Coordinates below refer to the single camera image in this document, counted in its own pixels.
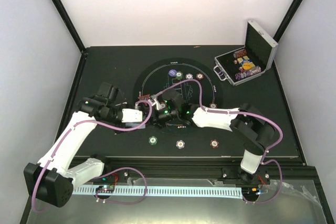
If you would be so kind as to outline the aluminium poker case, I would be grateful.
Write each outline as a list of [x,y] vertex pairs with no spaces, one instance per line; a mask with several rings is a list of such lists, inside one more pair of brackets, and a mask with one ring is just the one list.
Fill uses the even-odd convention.
[[245,44],[214,58],[213,71],[220,81],[237,86],[271,68],[278,43],[254,20],[247,22]]

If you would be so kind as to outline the right black frame post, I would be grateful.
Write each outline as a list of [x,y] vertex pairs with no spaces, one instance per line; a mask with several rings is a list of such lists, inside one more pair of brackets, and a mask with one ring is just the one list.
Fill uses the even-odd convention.
[[293,19],[294,15],[296,14],[297,10],[299,9],[301,3],[303,0],[293,0],[286,11],[285,16],[283,17],[277,31],[275,32],[275,35],[273,36],[273,39],[276,42],[279,42],[284,35],[287,27],[289,26],[291,20]]

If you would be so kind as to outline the green chip stack front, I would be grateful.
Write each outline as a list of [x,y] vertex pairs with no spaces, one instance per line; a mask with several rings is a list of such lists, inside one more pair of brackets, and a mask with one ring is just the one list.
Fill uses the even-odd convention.
[[157,138],[155,136],[151,136],[149,138],[149,144],[156,145],[157,144]]

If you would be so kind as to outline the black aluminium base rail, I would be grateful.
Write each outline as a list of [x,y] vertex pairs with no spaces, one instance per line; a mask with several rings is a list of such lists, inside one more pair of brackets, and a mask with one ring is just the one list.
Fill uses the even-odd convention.
[[312,180],[320,183],[316,168],[299,162],[278,161],[260,165],[254,175],[248,175],[240,168],[240,160],[224,161],[220,159],[206,160],[137,160],[108,159],[104,173],[125,167],[128,177],[138,177],[130,168],[138,169],[146,178],[178,178],[178,179],[212,179],[229,185],[256,185],[261,182],[270,184],[272,179],[279,180]]

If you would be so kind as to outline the green chips top seat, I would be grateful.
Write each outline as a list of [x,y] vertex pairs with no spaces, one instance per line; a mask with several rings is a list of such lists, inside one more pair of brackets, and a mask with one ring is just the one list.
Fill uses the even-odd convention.
[[178,71],[176,74],[175,74],[175,77],[177,80],[182,80],[183,79],[183,73]]

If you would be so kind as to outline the orange big blind button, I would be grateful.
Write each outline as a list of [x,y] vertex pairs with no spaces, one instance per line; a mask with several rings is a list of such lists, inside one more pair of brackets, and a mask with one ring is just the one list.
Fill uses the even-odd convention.
[[244,69],[250,69],[250,68],[251,68],[251,64],[250,64],[250,62],[245,62],[245,63],[243,64],[243,68],[244,68]]

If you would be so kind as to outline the black frame post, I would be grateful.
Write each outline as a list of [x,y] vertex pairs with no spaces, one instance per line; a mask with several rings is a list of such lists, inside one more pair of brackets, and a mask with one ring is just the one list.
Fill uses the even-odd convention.
[[66,28],[68,29],[72,39],[74,40],[76,46],[78,47],[80,52],[85,51],[86,47],[84,46],[68,12],[66,11],[63,3],[61,0],[51,0],[53,5],[55,6],[58,14],[60,15],[63,23],[65,24]]
[[273,39],[276,42],[279,42],[284,35],[287,27],[289,26],[291,20],[293,19],[294,15],[296,14],[297,10],[299,9],[301,3],[303,0],[293,0],[286,11],[285,16],[283,17],[277,31],[275,32],[275,35],[273,36]]

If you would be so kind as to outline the brown chip stack front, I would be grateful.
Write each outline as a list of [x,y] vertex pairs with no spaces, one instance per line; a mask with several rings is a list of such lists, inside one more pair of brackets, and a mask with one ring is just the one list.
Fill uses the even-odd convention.
[[219,142],[217,140],[211,140],[211,147],[212,148],[218,148]]

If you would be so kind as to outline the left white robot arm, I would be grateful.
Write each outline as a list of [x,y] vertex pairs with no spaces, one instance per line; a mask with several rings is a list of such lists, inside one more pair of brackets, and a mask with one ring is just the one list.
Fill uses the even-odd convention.
[[33,209],[36,208],[37,199],[62,207],[79,186],[94,177],[102,182],[112,177],[112,167],[94,157],[74,168],[69,166],[98,122],[121,122],[122,112],[113,106],[118,92],[118,88],[104,82],[97,94],[81,99],[51,149],[36,164],[26,165],[24,177]]

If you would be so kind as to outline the orange chip row in case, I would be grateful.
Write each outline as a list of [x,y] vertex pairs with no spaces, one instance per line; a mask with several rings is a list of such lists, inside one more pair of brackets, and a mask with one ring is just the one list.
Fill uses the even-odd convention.
[[241,50],[238,50],[238,51],[234,52],[234,57],[235,58],[240,58],[240,57],[243,57],[243,56],[246,56],[246,55],[247,55],[246,49],[241,49]]

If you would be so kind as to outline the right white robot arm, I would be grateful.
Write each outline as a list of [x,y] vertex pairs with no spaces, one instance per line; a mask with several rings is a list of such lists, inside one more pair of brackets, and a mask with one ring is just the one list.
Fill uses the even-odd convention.
[[218,109],[187,103],[182,95],[173,89],[150,96],[155,107],[150,122],[160,128],[172,121],[183,126],[214,128],[235,133],[243,142],[244,154],[238,170],[238,177],[244,184],[252,183],[258,177],[259,165],[263,162],[267,148],[275,134],[276,126],[268,118],[257,114],[249,104],[240,108]]

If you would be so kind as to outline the left black frame post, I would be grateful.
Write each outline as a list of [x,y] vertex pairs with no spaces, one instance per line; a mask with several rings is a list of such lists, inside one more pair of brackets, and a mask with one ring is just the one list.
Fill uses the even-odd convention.
[[65,24],[66,28],[68,29],[72,39],[74,40],[76,46],[78,47],[80,52],[85,51],[86,47],[84,46],[68,12],[66,11],[63,3],[61,0],[51,0],[53,5],[55,6],[58,14],[60,15],[63,23]]

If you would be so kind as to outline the purple small blind button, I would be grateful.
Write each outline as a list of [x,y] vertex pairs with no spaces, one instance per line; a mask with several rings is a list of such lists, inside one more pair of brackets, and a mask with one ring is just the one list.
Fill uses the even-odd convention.
[[168,72],[168,74],[169,74],[170,77],[175,77],[175,76],[176,76],[176,73],[177,73],[177,71],[174,70],[174,69],[171,69],[171,70]]

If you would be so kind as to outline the red triangle marker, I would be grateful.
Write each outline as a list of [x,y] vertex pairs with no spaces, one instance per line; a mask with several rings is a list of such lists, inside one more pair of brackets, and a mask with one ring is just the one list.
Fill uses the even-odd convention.
[[138,97],[138,100],[149,100],[150,99],[150,95],[146,94],[146,95],[141,95]]

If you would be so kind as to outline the brown chips seat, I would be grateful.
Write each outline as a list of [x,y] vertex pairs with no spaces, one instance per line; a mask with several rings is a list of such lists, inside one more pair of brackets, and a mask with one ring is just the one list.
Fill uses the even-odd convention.
[[216,105],[215,103],[211,103],[211,104],[209,105],[209,107],[212,108],[212,109],[216,109],[216,108],[217,108],[217,105]]
[[204,75],[202,73],[198,73],[196,75],[197,80],[202,80],[204,78]]

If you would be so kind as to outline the brown chips top seat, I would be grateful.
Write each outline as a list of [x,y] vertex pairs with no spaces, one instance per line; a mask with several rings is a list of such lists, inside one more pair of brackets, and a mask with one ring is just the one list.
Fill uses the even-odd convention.
[[197,80],[202,80],[204,78],[204,75],[202,73],[198,73],[196,75]]

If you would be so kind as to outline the blue chips top seat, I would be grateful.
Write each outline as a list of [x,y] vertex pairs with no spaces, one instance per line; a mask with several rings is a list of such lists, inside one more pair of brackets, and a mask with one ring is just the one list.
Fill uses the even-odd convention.
[[185,78],[186,78],[186,80],[191,80],[191,79],[193,79],[193,75],[191,73],[187,73]]

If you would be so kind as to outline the round black poker mat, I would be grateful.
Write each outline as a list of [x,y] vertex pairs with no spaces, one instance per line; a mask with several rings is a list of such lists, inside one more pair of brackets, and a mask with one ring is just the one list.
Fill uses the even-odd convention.
[[[182,72],[183,79],[177,80],[176,77],[170,77],[168,72],[171,69]],[[141,95],[155,95],[184,80],[184,83],[174,89],[181,94],[185,102],[198,105],[200,97],[199,86],[194,81],[186,80],[187,73],[191,73],[195,80],[197,80],[196,75],[198,73],[204,75],[202,80],[197,80],[202,86],[203,106],[209,107],[211,103],[215,103],[217,107],[220,107],[223,104],[223,89],[215,74],[204,64],[187,58],[164,59],[147,67],[135,81],[132,93],[133,100],[137,101]]]

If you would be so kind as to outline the purple chip row in case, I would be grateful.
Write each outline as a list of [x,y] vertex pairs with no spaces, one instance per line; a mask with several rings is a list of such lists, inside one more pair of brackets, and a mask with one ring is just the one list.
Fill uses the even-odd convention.
[[235,74],[235,79],[237,81],[243,80],[247,77],[247,72],[243,71],[243,72],[239,72],[237,74]]

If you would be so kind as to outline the blue chip stack front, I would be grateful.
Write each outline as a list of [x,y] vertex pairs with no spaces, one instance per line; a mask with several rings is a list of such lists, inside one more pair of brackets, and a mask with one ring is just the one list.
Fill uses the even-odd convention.
[[185,147],[185,142],[183,140],[179,140],[176,142],[176,147],[178,149],[183,149]]

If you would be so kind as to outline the blue playing card box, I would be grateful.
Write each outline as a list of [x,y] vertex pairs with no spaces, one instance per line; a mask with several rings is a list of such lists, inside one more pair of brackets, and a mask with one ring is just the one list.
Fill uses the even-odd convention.
[[250,60],[250,58],[248,56],[243,56],[243,57],[237,58],[237,62],[240,64],[240,66],[242,67],[243,70],[248,70],[248,69],[243,68],[243,64],[245,62],[250,62],[251,68],[255,67],[255,64]]

